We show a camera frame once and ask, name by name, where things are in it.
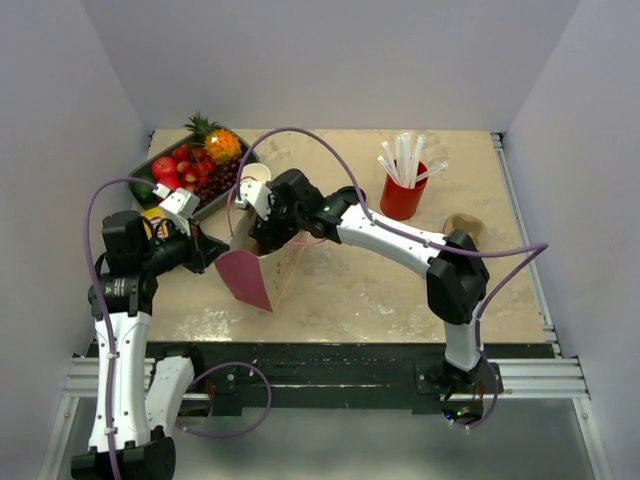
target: beige tabletop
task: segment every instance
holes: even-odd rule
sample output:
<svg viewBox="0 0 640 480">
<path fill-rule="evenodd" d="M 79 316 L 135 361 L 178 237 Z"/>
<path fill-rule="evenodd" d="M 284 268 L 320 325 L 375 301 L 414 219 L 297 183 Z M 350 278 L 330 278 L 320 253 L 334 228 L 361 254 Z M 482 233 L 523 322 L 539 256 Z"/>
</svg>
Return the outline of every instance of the beige tabletop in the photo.
<svg viewBox="0 0 640 480">
<path fill-rule="evenodd" d="M 251 143 L 266 130 L 236 132 Z M 187 135 L 157 130 L 149 156 Z M 375 161 L 380 143 L 392 130 L 315 130 L 343 155 L 367 202 L 379 211 L 385 174 Z M 449 167 L 429 179 L 417 214 L 406 223 L 441 231 L 454 212 L 474 215 L 487 225 L 485 250 L 521 245 L 502 175 L 487 132 L 429 131 L 423 161 Z M 270 137 L 256 149 L 273 175 L 296 167 L 324 195 L 349 179 L 324 147 L 298 133 Z M 202 222 L 204 231 L 229 236 L 223 210 Z M 520 261 L 486 260 L 489 288 Z M 159 279 L 154 300 L 152 341 L 239 342 L 444 342 L 444 328 L 427 307 L 424 280 L 369 251 L 325 242 L 307 247 L 275 313 L 235 300 L 211 267 L 194 275 L 180 267 Z M 483 339 L 489 343 L 543 343 L 540 313 L 530 276 L 523 272 L 494 299 L 484 315 Z"/>
</svg>

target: fruit basket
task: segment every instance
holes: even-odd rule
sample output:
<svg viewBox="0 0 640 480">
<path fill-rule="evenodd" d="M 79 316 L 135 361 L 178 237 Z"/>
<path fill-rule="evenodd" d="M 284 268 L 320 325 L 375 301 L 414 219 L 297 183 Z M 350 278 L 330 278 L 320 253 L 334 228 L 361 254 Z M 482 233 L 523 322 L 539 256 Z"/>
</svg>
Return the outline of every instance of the fruit basket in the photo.
<svg viewBox="0 0 640 480">
<path fill-rule="evenodd" d="M 171 189 L 186 188 L 200 198 L 193 217 L 202 220 L 224 207 L 229 190 L 235 184 L 240 160 L 249 146 L 230 129 L 220 124 L 210 124 L 199 114 L 192 117 L 191 121 L 192 124 L 187 126 L 194 133 L 136 168 L 131 176 L 154 183 L 161 182 Z M 208 130 L 214 133 L 205 135 L 204 132 Z M 209 142 L 210 148 L 206 148 L 205 141 Z M 258 161 L 252 152 L 247 163 Z M 150 188 L 129 184 L 129 189 L 144 210 L 158 206 L 158 199 Z"/>
</svg>

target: pineapple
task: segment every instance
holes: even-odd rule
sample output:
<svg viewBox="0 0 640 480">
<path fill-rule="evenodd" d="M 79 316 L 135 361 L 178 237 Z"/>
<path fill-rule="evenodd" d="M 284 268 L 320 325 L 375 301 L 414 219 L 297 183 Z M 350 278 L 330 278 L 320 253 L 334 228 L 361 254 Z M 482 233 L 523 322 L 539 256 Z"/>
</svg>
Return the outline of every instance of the pineapple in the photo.
<svg viewBox="0 0 640 480">
<path fill-rule="evenodd" d="M 189 117 L 189 121 L 191 123 L 185 127 L 196 135 L 197 141 L 204 144 L 214 162 L 225 163 L 242 154 L 240 139 L 229 130 L 218 127 L 215 122 L 209 122 L 209 117 L 196 112 L 193 117 Z"/>
</svg>

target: pink box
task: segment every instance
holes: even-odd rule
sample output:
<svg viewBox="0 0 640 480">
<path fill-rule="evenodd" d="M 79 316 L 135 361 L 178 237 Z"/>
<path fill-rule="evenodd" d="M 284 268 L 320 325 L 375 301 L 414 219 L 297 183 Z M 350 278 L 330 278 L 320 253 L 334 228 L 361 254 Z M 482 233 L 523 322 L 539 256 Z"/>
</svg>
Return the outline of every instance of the pink box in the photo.
<svg viewBox="0 0 640 480">
<path fill-rule="evenodd" d="M 237 300 L 274 312 L 304 247 L 284 246 L 260 255 L 255 240 L 248 235 L 252 219 L 248 214 L 242 217 L 228 242 L 230 251 L 218 258 L 215 265 Z M 300 232 L 291 241 L 305 242 L 306 238 L 307 233 Z"/>
</svg>

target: white wall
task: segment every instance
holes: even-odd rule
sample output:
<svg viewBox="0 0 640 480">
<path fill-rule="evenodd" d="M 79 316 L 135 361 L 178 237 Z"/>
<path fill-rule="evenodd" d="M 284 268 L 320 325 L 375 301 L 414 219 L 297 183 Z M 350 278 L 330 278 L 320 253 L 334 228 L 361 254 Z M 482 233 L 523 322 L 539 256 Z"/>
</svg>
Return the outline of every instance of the white wall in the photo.
<svg viewBox="0 0 640 480">
<path fill-rule="evenodd" d="M 0 478 L 22 480 L 90 339 L 87 199 L 142 160 L 145 133 L 78 0 L 3 2 L 0 65 Z M 127 198 L 98 202 L 96 250 L 101 216 Z"/>
<path fill-rule="evenodd" d="M 618 480 L 640 471 L 640 3 L 583 0 L 506 136 L 565 354 Z"/>
<path fill-rule="evenodd" d="M 82 0 L 142 119 L 504 131 L 579 0 Z"/>
</svg>

